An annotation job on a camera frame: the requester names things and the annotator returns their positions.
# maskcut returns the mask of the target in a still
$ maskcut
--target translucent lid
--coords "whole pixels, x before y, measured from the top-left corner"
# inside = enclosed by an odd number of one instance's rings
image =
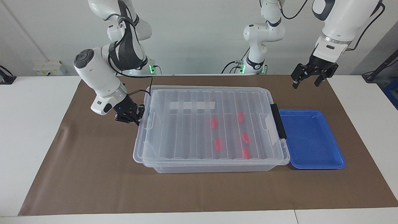
[[[284,165],[268,90],[152,86],[144,99],[134,160],[146,166]]]

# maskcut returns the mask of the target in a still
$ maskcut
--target brown table cover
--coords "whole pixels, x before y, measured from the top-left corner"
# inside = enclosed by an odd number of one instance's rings
[[[149,85],[121,80],[130,91]],[[329,83],[313,82],[295,90],[286,75],[154,78],[161,85],[258,86],[280,109],[318,109],[346,160],[342,170],[158,174],[132,159],[137,126],[114,121],[115,112],[92,112],[95,93],[80,82],[19,215],[397,207]],[[133,99],[142,103],[143,96]]]

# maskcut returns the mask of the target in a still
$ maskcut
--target blue plastic tray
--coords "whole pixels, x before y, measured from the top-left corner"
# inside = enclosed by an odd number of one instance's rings
[[[280,110],[290,161],[298,169],[342,169],[345,161],[319,110]]]

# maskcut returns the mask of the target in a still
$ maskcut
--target table surface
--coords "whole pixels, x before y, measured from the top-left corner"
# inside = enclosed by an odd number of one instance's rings
[[[398,223],[398,208],[14,217],[79,82],[80,77],[18,77],[13,85],[0,86],[0,223]],[[329,82],[398,198],[398,111],[376,84],[360,76]]]

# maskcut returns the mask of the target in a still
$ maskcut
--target black handle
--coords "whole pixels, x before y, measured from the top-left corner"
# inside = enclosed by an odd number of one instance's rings
[[[282,118],[281,115],[279,114],[278,105],[271,104],[271,111],[272,111],[272,116],[274,117],[275,120],[275,125],[278,131],[279,138],[287,139],[285,128],[283,127],[282,123]]]

